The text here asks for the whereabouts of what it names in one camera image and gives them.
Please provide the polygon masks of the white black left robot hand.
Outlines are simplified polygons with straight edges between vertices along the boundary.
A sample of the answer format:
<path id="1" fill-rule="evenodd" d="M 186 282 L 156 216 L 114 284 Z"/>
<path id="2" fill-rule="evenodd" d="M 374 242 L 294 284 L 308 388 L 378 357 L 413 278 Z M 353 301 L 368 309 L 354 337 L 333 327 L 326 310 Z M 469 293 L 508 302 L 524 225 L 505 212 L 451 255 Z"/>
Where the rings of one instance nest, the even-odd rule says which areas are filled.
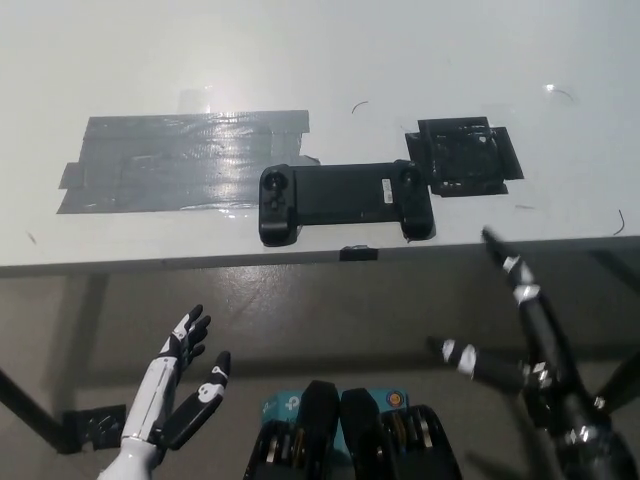
<path id="1" fill-rule="evenodd" d="M 145 442 L 161 450 L 178 450 L 215 413 L 224 399 L 231 371 L 231 354 L 221 352 L 204 382 L 174 405 L 180 380 L 193 360 L 204 352 L 211 317 L 198 304 L 179 320 L 152 359 L 129 411 L 122 438 Z"/>

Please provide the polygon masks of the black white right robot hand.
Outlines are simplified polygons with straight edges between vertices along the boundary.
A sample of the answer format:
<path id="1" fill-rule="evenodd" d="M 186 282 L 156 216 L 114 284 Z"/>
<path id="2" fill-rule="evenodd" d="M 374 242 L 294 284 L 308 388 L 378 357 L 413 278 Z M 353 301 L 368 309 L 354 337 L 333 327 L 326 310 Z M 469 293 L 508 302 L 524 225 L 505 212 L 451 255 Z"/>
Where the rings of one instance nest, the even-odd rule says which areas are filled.
<path id="1" fill-rule="evenodd" d="M 521 395 L 538 428 L 563 451 L 611 450 L 618 442 L 611 413 L 618 384 L 613 379 L 594 396 L 585 387 L 569 338 L 541 285 L 523 257 L 485 227 L 482 239 L 505 275 L 527 345 L 523 365 L 511 364 L 470 343 L 429 336 L 426 344 L 443 364 L 508 395 Z"/>

